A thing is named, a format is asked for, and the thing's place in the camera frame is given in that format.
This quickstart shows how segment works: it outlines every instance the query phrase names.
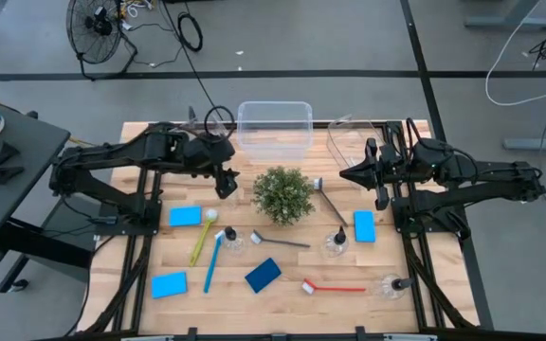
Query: electric fan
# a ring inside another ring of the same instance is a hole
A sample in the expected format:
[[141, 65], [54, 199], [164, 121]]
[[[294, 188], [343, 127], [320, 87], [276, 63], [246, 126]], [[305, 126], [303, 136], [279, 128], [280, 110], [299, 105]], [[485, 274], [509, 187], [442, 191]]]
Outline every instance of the electric fan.
[[[91, 81], [112, 79], [125, 73], [132, 63], [137, 48], [121, 32], [120, 0], [70, 0], [66, 12], [66, 34], [80, 61], [82, 75]], [[118, 48], [119, 40], [126, 41], [134, 50], [125, 66], [116, 74], [90, 77], [83, 63], [98, 64], [108, 61]]]

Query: black desk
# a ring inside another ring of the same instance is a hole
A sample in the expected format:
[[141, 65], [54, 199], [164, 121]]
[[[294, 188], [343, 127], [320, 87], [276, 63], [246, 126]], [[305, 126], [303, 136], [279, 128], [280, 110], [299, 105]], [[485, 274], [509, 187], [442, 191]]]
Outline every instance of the black desk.
[[[49, 239], [40, 234], [41, 227], [11, 218], [12, 213], [49, 167], [53, 157], [61, 151], [70, 133], [3, 106], [0, 106], [0, 114], [5, 120], [5, 127], [0, 134], [0, 149], [6, 141], [21, 153], [2, 166], [25, 168], [24, 172], [11, 178], [5, 185], [0, 185], [0, 261], [8, 250], [16, 250], [87, 267], [87, 250]], [[14, 266], [15, 270], [22, 269], [25, 263], [25, 260], [19, 259]]]

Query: potted plant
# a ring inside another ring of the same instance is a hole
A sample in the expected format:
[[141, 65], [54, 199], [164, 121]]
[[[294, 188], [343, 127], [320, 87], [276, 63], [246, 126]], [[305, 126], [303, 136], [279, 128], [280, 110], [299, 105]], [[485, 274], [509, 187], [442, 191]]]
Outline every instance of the potted plant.
[[259, 212], [275, 224], [287, 226], [315, 211], [309, 202], [313, 187], [299, 169], [270, 168], [254, 181], [254, 199]]

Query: yellow utensil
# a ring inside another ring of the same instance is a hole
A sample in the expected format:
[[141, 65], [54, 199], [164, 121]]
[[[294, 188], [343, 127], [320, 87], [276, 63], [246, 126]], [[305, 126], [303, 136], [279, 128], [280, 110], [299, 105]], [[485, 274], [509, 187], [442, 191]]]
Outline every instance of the yellow utensil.
[[206, 238], [206, 234], [208, 234], [209, 226], [216, 221], [218, 218], [218, 211], [216, 209], [209, 209], [208, 212], [206, 212], [206, 223], [204, 224], [204, 228], [201, 230], [201, 235], [199, 235], [199, 240], [197, 240], [197, 244], [195, 245], [195, 248], [193, 249], [193, 253], [191, 254], [191, 260], [189, 261], [189, 266], [194, 266], [197, 262], [197, 259], [199, 258], [199, 254], [201, 253], [201, 249], [204, 247], [204, 239]]

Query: wooden table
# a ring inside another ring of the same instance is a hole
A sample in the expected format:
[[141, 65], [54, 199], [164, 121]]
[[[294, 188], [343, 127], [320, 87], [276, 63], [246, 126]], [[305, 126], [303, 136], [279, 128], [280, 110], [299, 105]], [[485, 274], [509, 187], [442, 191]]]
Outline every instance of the wooden table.
[[[146, 122], [126, 122], [121, 141], [139, 134], [146, 125]], [[426, 121], [417, 121], [417, 126], [422, 136], [430, 136]], [[379, 139], [374, 132], [368, 131], [366, 134]], [[262, 131], [263, 138], [279, 135], [279, 131]], [[186, 334], [189, 327], [197, 327], [200, 334], [345, 333], [355, 332], [355, 326], [364, 326], [366, 332], [418, 330], [410, 291], [397, 300], [387, 300], [374, 293], [377, 282], [385, 275], [408, 275], [401, 236], [393, 226], [391, 206], [385, 211], [375, 212], [376, 242], [355, 242], [353, 212], [357, 209], [374, 210], [375, 192], [354, 188], [351, 183], [339, 178], [340, 167], [328, 152], [326, 140], [327, 131], [315, 129], [313, 147], [298, 163], [251, 163], [236, 146], [237, 153], [229, 164], [241, 172], [237, 178], [239, 188], [227, 200], [218, 199], [211, 179], [164, 175], [161, 226], [151, 251], [140, 321], [141, 334]], [[361, 151], [361, 161], [364, 145], [352, 147]], [[330, 260], [319, 252], [324, 237], [337, 230], [339, 225], [333, 210], [319, 194], [311, 197], [316, 212], [291, 227], [277, 227], [266, 216], [256, 212], [255, 206], [250, 203], [253, 181], [267, 167], [280, 164], [300, 167], [310, 179], [324, 178], [327, 195], [350, 224], [347, 229], [350, 245], [344, 255]], [[138, 172], [135, 167], [115, 169], [111, 183], [121, 190], [134, 191]], [[443, 190], [435, 184], [421, 186]], [[201, 257], [192, 268], [189, 267], [189, 258], [202, 227], [168, 226], [170, 208], [187, 205], [202, 206], [204, 214], [208, 208], [219, 211], [219, 219], [210, 228]], [[239, 258], [221, 249], [210, 292], [204, 294], [214, 234], [227, 225], [244, 234], [244, 238], [248, 239], [248, 249]], [[302, 249], [267, 243], [256, 245], [249, 241], [254, 228], [267, 238], [304, 242], [312, 246]], [[90, 296], [79, 330], [94, 322], [117, 290], [126, 239], [116, 237], [94, 258]], [[449, 233], [429, 233], [428, 244], [440, 287], [464, 317], [477, 324], [463, 255], [456, 238]], [[246, 283], [245, 275], [269, 257], [280, 266], [282, 275], [255, 295]], [[177, 271], [187, 272], [189, 291], [184, 295], [152, 299], [151, 278]], [[365, 287], [368, 290], [366, 293], [315, 292], [309, 296], [300, 287], [304, 278], [321, 286]], [[428, 324], [432, 326], [427, 288], [425, 285], [421, 285], [421, 288]], [[126, 328], [129, 327], [133, 297], [134, 294], [130, 293], [126, 301], [123, 324]]]

